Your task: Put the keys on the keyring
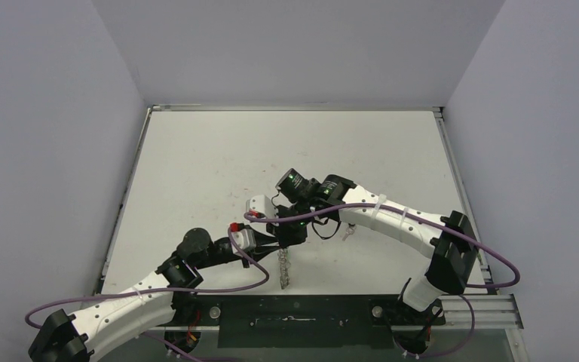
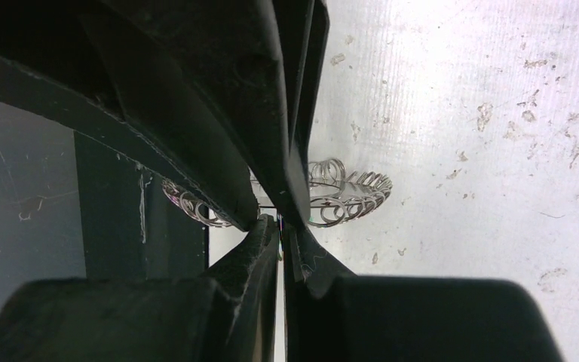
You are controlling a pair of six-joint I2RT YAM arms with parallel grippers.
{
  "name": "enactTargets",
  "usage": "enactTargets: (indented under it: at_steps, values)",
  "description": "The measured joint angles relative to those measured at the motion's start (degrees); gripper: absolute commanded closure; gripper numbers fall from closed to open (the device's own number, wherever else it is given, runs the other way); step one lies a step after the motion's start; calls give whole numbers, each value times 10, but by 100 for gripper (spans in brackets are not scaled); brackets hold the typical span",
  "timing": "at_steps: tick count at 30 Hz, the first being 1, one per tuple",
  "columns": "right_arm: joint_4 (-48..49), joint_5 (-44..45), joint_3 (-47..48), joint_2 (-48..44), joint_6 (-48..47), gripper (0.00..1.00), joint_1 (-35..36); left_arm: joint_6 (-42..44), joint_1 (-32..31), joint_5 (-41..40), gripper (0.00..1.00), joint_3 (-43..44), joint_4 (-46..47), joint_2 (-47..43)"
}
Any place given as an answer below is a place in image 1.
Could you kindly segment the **metal disc with keyrings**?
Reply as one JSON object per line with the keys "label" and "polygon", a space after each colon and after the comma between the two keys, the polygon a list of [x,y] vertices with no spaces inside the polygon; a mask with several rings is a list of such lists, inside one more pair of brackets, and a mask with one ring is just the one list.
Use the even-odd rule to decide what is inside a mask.
{"label": "metal disc with keyrings", "polygon": [[290,254],[287,248],[282,248],[277,252],[277,261],[279,269],[279,284],[282,290],[290,285]]}

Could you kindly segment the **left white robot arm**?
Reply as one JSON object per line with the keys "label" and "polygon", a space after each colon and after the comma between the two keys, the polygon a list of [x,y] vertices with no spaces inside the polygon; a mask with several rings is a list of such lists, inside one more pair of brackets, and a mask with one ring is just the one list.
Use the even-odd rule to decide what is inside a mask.
{"label": "left white robot arm", "polygon": [[92,306],[72,313],[48,315],[28,355],[33,361],[98,361],[153,327],[187,324],[195,304],[186,296],[202,283],[201,269],[236,261],[254,265],[278,248],[276,237],[244,224],[231,224],[217,240],[205,229],[191,229],[164,262],[125,291],[92,296]]}

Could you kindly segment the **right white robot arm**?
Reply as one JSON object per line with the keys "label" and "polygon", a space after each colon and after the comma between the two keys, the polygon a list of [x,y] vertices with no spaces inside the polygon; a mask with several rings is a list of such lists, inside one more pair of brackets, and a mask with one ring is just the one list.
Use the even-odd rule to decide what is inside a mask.
{"label": "right white robot arm", "polygon": [[270,233],[288,245],[306,237],[305,225],[318,219],[360,226],[393,238],[428,259],[429,264],[409,281],[396,303],[400,320],[413,324],[441,295],[461,295],[479,253],[473,246],[476,236],[470,220],[461,212],[444,216],[426,213],[389,201],[354,181],[330,174],[324,181],[307,179],[289,169],[276,185],[289,202],[274,205],[265,198],[262,208],[249,207],[252,215],[281,218],[268,227]]}

